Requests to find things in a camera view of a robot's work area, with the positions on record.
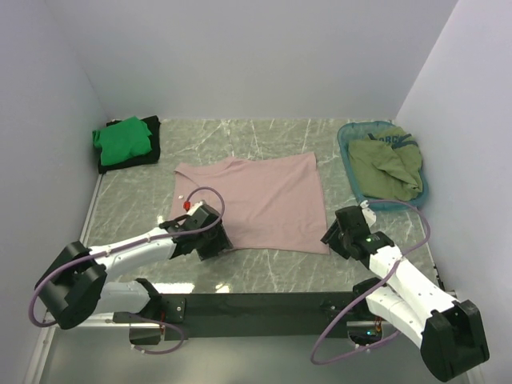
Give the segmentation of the pink tank top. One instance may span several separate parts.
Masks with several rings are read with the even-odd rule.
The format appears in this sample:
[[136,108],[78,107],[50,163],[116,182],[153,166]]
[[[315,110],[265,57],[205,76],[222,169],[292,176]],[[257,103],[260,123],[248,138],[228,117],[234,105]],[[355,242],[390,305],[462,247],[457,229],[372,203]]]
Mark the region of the pink tank top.
[[236,250],[272,249],[328,254],[326,208],[312,152],[267,160],[228,157],[208,166],[174,169],[170,217],[184,202],[204,201],[223,214]]

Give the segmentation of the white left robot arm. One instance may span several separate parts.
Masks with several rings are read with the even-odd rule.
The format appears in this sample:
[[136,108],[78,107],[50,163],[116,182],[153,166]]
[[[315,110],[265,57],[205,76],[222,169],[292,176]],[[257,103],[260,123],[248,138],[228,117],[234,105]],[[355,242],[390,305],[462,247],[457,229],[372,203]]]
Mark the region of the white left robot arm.
[[206,260],[233,247],[222,213],[199,202],[184,215],[124,241],[92,247],[80,241],[68,244],[36,283],[35,296],[63,330],[108,312],[130,312],[148,322],[159,314],[160,294],[144,279],[118,283],[118,277],[192,252]]

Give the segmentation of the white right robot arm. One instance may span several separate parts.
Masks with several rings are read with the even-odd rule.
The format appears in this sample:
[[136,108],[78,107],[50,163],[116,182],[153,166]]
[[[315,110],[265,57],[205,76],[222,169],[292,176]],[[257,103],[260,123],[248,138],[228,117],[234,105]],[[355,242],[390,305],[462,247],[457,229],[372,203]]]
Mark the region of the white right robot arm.
[[448,382],[490,358],[482,316],[470,300],[460,302],[418,270],[383,232],[371,232],[367,202],[337,210],[322,242],[375,274],[373,285],[353,296],[325,328],[325,338],[351,310],[390,323],[420,350],[429,372]]

